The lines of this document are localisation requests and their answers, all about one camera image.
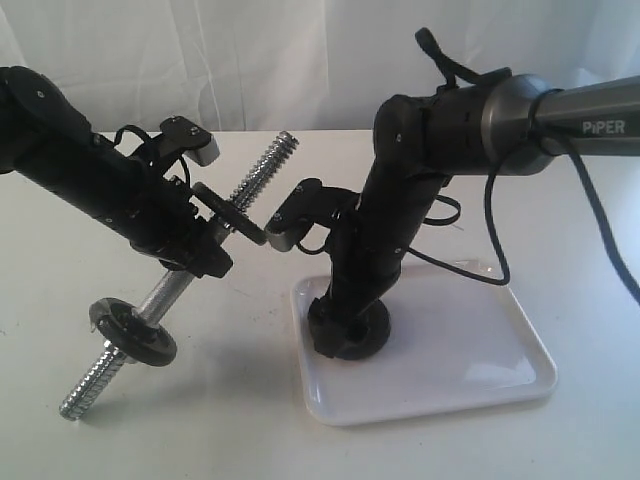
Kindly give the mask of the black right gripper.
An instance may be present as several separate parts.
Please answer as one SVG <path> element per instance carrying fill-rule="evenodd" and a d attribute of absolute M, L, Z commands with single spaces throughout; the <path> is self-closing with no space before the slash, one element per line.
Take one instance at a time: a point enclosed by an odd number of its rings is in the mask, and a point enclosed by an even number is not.
<path fill-rule="evenodd" d="M 327 358 L 348 357 L 350 317 L 342 310 L 364 310 L 399 278 L 400 264 L 415 237 L 415 203 L 384 201 L 358 208 L 357 199 L 340 208 L 329 235 L 331 281 L 308 310 L 314 349 Z"/>

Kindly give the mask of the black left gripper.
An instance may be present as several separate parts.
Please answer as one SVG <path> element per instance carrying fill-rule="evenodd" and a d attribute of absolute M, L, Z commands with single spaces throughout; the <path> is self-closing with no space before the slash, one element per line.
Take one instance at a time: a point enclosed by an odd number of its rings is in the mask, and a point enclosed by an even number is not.
<path fill-rule="evenodd" d="M 197 278 L 226 275 L 233 261 L 217 240 L 201 236 L 206 221 L 191 202 L 186 180 L 176 175 L 167 179 L 142 164 L 127 166 L 127 180 L 135 190 L 127 203 L 127 239 L 134 250 L 159 259 L 171 271 Z"/>

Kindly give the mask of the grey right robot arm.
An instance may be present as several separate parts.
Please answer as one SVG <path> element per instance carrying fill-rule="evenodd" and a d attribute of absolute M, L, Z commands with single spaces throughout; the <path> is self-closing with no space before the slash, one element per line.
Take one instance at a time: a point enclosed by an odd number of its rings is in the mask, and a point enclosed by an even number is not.
<path fill-rule="evenodd" d="M 562 90 L 517 75 L 429 98 L 396 95 L 380 107 L 373 140 L 374 162 L 360 193 L 319 192 L 331 279 L 311 303 L 308 324 L 321 355 L 359 360 L 387 342 L 390 315 L 381 298 L 450 180 L 477 175 L 493 186 L 502 175 L 537 174 L 561 155 L 577 170 L 616 273 L 638 294 L 584 163 L 588 156 L 638 154 L 637 78 Z"/>

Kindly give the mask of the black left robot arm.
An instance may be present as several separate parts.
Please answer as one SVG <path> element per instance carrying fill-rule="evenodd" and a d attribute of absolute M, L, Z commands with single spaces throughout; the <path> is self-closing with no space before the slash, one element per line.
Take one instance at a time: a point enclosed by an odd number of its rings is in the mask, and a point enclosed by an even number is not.
<path fill-rule="evenodd" d="M 191 202 L 187 179 L 168 179 L 212 135 L 182 117 L 150 136 L 135 125 L 113 139 L 93 131 L 46 76 L 23 66 L 1 70 L 1 171 L 17 172 L 126 239 L 172 271 L 222 278 L 233 261 Z"/>

